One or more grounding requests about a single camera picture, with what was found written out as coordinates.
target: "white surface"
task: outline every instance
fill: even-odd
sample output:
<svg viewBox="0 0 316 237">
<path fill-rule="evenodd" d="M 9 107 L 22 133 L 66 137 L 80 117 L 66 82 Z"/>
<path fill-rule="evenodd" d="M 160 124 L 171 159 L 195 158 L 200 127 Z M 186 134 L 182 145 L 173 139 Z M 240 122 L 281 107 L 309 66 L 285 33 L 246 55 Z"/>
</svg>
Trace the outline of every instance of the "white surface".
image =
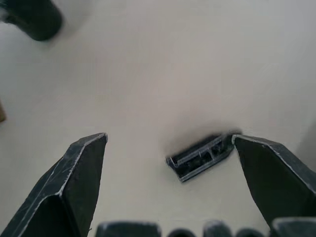
<svg viewBox="0 0 316 237">
<path fill-rule="evenodd" d="M 0 25 L 0 231 L 75 140 L 107 132 L 101 221 L 266 232 L 234 154 L 185 185 L 164 157 L 240 127 L 313 164 L 314 0 L 58 0 L 50 43 Z"/>
</svg>

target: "black cylindrical object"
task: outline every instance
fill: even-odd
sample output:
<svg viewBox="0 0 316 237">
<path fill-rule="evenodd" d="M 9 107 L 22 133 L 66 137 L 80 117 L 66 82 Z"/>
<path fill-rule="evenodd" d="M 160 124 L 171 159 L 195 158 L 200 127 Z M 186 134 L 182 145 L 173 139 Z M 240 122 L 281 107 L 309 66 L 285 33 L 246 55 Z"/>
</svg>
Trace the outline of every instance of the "black cylindrical object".
<svg viewBox="0 0 316 237">
<path fill-rule="evenodd" d="M 34 40 L 49 40 L 60 30 L 62 15 L 50 0 L 0 0 L 3 21 L 19 27 Z"/>
</svg>

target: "white floor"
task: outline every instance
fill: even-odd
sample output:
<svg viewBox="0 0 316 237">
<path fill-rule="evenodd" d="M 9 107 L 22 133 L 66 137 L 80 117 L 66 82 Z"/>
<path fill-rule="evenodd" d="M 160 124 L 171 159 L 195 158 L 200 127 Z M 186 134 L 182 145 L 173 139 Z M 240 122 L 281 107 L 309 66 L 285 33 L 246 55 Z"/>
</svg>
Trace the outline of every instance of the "white floor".
<svg viewBox="0 0 316 237">
<path fill-rule="evenodd" d="M 50 43 L 0 25 L 0 231 L 75 140 L 107 132 L 92 222 L 268 227 L 237 155 L 179 183 L 164 157 L 240 127 L 314 165 L 314 0 L 58 0 Z"/>
</svg>

